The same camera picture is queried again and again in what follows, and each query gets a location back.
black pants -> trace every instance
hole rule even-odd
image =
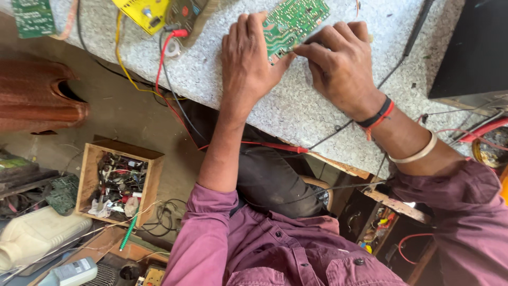
[[[200,137],[187,125],[196,144],[199,146],[209,144],[218,111],[192,100],[185,100],[182,107],[204,137]],[[263,142],[266,141],[266,137],[257,128],[245,125],[243,141]],[[237,190],[240,202],[231,214],[245,203],[250,203],[253,209],[261,213],[273,211],[289,218],[330,214],[326,206],[313,195],[314,191],[303,182],[281,154],[270,147],[241,145]]]

shirt pocket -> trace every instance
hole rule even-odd
[[[373,256],[335,259],[326,269],[329,286],[407,285]]]
[[[233,272],[226,286],[283,286],[284,274],[268,267]]]

silver bangle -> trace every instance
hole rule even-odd
[[[425,146],[425,148],[423,148],[421,151],[419,151],[418,153],[412,155],[411,157],[408,157],[408,158],[405,158],[405,159],[394,159],[392,158],[392,156],[388,155],[388,157],[390,158],[390,160],[392,160],[394,163],[398,163],[398,164],[404,164],[404,163],[411,163],[413,161],[416,161],[418,159],[421,159],[425,156],[427,156],[430,151],[432,151],[432,149],[434,149],[434,147],[436,146],[437,144],[437,136],[436,134],[433,132],[433,131],[430,131],[430,133],[432,134],[432,137],[430,138],[430,142],[429,144],[427,144]]]

plastic jug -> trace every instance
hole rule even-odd
[[[51,206],[12,219],[0,235],[0,273],[29,265],[45,254],[61,248],[86,234],[91,224],[91,218],[76,213],[61,216]],[[71,248],[78,241],[79,239],[73,241],[63,249]],[[61,251],[58,250],[48,257],[56,257],[58,253]],[[30,275],[50,261],[51,259],[41,259],[21,275]]]

granite countertop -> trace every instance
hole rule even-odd
[[[50,0],[57,30],[65,26],[72,0]],[[224,0],[209,18],[195,45],[178,60],[167,60],[171,84],[179,95],[219,108],[222,94],[219,60],[222,36],[241,13],[272,10],[279,0]],[[378,84],[399,61],[423,0],[361,0],[356,18],[355,0],[326,0],[330,17],[321,24],[337,21],[366,21],[372,43],[374,83]],[[416,40],[412,52],[384,84],[381,91],[397,106],[417,119],[423,113],[454,108],[429,101],[427,94],[447,49],[465,0],[436,0]],[[0,0],[0,10],[12,15],[10,0]],[[82,35],[90,52],[116,63],[114,54],[117,7],[110,0],[86,0],[81,4]],[[73,26],[70,44],[81,46]],[[120,53],[125,66],[142,77],[155,81],[158,69],[158,33],[146,34],[124,17]],[[168,86],[165,77],[161,84]],[[468,111],[431,116],[426,127],[431,130],[457,128],[464,120],[478,121]],[[282,81],[254,107],[247,122],[295,145],[310,147],[334,132],[336,125],[349,118],[337,110],[312,87],[307,60],[298,57]],[[383,155],[379,147],[367,141],[364,132],[348,126],[313,151],[359,169],[376,173]],[[388,176],[388,164],[380,177]]]

